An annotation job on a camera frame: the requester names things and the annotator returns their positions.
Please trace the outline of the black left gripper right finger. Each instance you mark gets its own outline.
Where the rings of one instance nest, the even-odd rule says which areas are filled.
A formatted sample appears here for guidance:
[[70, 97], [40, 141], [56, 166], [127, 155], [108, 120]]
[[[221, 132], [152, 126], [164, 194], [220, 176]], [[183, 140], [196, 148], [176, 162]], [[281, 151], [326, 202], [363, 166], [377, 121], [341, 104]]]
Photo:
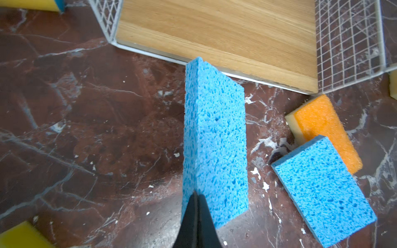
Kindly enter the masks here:
[[204, 195], [197, 197], [197, 247], [222, 248]]

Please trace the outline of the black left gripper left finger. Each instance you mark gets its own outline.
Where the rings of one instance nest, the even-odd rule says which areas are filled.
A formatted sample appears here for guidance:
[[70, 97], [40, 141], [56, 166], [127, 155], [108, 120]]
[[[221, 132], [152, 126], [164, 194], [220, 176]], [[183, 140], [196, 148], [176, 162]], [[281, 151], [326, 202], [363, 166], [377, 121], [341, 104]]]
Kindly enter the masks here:
[[194, 191], [190, 196], [173, 248], [196, 248], [198, 230], [198, 199]]

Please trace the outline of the blue cellulose sponge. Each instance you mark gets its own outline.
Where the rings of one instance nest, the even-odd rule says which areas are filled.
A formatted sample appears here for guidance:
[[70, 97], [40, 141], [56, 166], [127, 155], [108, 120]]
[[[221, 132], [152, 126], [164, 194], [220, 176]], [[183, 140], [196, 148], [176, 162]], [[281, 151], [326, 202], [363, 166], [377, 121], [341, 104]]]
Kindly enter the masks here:
[[377, 220], [328, 137], [318, 135], [271, 167], [322, 247], [331, 247]]
[[218, 229], [249, 208], [245, 92], [200, 57], [185, 76], [182, 211], [203, 195]]

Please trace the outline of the orange scrub sponge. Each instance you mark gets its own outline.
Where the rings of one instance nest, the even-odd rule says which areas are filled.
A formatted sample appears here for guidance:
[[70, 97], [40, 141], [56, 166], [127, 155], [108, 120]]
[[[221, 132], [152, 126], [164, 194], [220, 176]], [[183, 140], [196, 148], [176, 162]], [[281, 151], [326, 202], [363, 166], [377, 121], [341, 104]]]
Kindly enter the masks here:
[[285, 116], [298, 145], [318, 135], [326, 136], [353, 175], [363, 168], [363, 162], [350, 141], [330, 99], [320, 95]]
[[397, 70], [389, 73], [389, 91], [390, 97], [397, 100]]

